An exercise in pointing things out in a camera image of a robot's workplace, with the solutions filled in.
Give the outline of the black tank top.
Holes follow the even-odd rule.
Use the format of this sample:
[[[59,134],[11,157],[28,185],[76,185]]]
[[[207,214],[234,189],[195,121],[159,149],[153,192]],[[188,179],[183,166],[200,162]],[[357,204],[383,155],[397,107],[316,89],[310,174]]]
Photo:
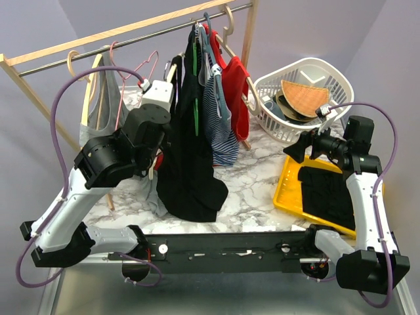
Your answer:
[[[171,80],[175,95],[163,162],[157,170],[157,194],[173,216],[190,222],[215,222],[228,195],[214,177],[213,154],[204,132],[195,132],[192,74],[182,73],[182,57],[172,59],[177,70]]]

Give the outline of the cream wooden hanger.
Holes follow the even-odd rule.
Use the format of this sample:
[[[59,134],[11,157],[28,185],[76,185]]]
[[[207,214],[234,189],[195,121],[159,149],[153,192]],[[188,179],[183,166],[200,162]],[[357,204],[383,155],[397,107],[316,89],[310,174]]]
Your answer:
[[[175,60],[172,60],[167,63],[169,69],[168,72],[165,72],[163,80],[171,83],[173,86],[173,96],[171,99],[171,107],[169,113],[171,117],[175,116],[175,108],[179,99],[181,83],[182,83],[182,66],[181,61],[184,58],[184,53],[180,53],[175,57]],[[154,172],[160,168],[160,165],[163,163],[164,152],[162,148],[157,150],[156,156],[152,162],[151,168],[148,170],[148,179],[152,180],[154,178]]]

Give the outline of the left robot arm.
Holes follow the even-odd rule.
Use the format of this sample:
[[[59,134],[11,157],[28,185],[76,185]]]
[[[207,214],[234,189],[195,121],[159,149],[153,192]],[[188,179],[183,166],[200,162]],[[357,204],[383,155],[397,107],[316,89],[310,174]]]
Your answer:
[[[50,221],[21,225],[23,236],[35,236],[31,258],[36,267],[67,268],[91,254],[119,253],[140,259],[148,241],[137,225],[95,228],[83,220],[93,206],[121,181],[146,177],[171,119],[168,106],[144,104],[129,112],[124,126],[108,136],[90,139],[74,160],[66,197],[48,209]]]

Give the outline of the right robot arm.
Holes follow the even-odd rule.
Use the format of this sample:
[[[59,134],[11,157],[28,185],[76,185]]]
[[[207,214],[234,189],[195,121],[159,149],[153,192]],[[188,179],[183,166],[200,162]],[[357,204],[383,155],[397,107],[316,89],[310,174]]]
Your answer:
[[[350,194],[354,213],[356,245],[351,247],[337,232],[317,230],[302,240],[309,257],[326,254],[335,266],[340,287],[359,292],[390,295],[410,270],[410,260],[399,253],[390,233],[383,202],[381,161],[369,154],[374,122],[354,115],[348,119],[343,138],[320,128],[304,131],[284,153],[297,163],[321,155],[335,160]]]

